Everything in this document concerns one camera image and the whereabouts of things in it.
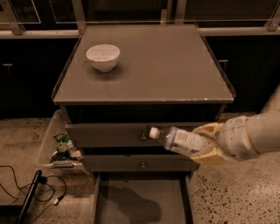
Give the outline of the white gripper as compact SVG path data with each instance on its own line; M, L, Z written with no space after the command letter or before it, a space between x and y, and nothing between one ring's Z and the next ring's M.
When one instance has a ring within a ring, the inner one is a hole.
M211 122L195 128L192 133L216 139L218 146L191 155L191 160L198 164L218 165L228 160L236 161L258 158L260 154L254 149L249 138L248 118L244 115L231 118L226 122Z

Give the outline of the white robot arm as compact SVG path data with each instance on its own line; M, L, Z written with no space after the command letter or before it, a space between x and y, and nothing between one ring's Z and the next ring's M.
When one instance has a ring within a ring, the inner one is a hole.
M191 156L191 160L199 164L241 162L280 151L280 84L261 114L212 122L199 126L193 132L214 140L208 145L207 152Z

